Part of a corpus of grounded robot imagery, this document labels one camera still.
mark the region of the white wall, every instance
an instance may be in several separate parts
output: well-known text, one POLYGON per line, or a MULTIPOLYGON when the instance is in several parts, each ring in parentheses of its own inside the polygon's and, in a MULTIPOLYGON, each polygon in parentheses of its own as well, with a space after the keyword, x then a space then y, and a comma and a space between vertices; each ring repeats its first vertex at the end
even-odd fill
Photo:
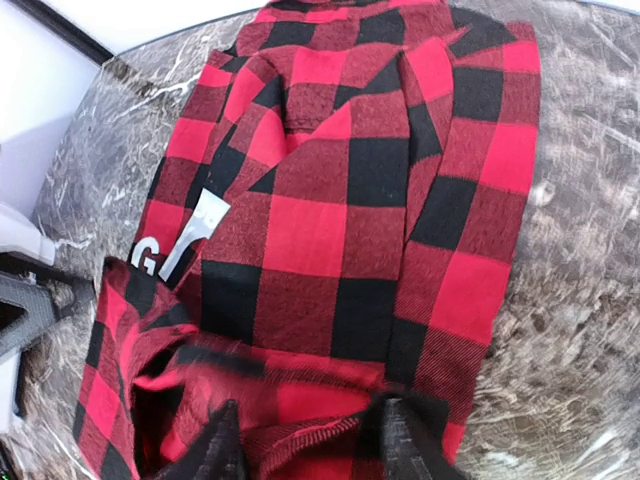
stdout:
POLYGON ((267 0, 44 0, 114 53, 267 0))
POLYGON ((30 215, 98 67, 0 0, 0 71, 0 201, 30 215))
MULTIPOLYGON (((45 2, 120 53, 267 0, 45 2)), ((0 0, 0 71, 0 202, 30 215, 53 154, 98 67, 0 0)))

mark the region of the marble countertop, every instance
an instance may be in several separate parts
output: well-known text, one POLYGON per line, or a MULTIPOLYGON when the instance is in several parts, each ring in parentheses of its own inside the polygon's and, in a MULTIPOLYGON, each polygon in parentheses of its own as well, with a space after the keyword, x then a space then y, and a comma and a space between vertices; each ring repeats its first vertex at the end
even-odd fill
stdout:
MULTIPOLYGON (((571 0, 458 0, 531 22, 542 56, 534 187, 459 463, 478 479, 640 478, 640 17, 571 0)), ((35 222, 62 268, 126 258, 153 173, 211 49, 246 14, 123 54, 87 92, 35 222)), ((91 476, 71 436, 94 305, 30 352, 28 478, 91 476)))

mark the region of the white tag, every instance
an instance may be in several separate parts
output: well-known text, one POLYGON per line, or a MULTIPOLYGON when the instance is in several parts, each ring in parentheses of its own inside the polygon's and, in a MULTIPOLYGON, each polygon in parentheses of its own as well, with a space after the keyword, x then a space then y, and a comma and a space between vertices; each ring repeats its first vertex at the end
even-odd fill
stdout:
POLYGON ((196 240, 211 238, 211 235, 213 235, 213 232, 220 225, 230 208, 231 205, 227 202, 203 188, 191 218, 158 272, 160 278, 165 282, 169 279, 189 245, 196 240))

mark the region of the red and black plaid shirt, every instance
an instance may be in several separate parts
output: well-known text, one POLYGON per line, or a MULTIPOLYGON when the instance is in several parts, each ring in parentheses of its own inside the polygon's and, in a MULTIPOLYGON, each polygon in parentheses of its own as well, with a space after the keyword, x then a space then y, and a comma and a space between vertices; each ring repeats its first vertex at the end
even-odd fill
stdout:
POLYGON ((314 474, 318 442, 282 445, 356 431, 400 386, 448 404, 453 461, 531 186, 539 70, 529 25, 436 0, 274 2, 214 52, 149 192, 145 265, 203 188, 231 209, 171 290, 106 270, 75 425, 94 470, 176 462, 234 400, 256 475, 375 478, 347 440, 314 474))

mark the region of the white surface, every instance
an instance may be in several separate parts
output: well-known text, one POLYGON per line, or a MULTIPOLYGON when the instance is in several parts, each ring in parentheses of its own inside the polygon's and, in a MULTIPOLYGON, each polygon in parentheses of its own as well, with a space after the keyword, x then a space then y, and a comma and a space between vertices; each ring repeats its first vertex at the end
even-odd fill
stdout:
MULTIPOLYGON (((10 112, 0 110, 0 118, 10 112)), ((3 142, 0 147, 0 202, 30 216, 60 139, 71 120, 67 114, 3 142)))
POLYGON ((114 53, 267 0, 44 0, 114 53))
POLYGON ((1 143, 70 116, 98 72, 90 60, 4 0, 0 65, 1 143))
POLYGON ((0 201, 30 215, 98 66, 0 0, 0 201))
POLYGON ((19 252, 53 265, 56 247, 23 215, 0 202, 0 253, 19 252))
POLYGON ((20 353, 7 353, 0 358, 0 434, 7 433, 15 415, 13 400, 16 397, 20 353))
POLYGON ((608 7, 629 10, 633 13, 640 13, 640 0, 581 0, 585 3, 595 3, 608 7))

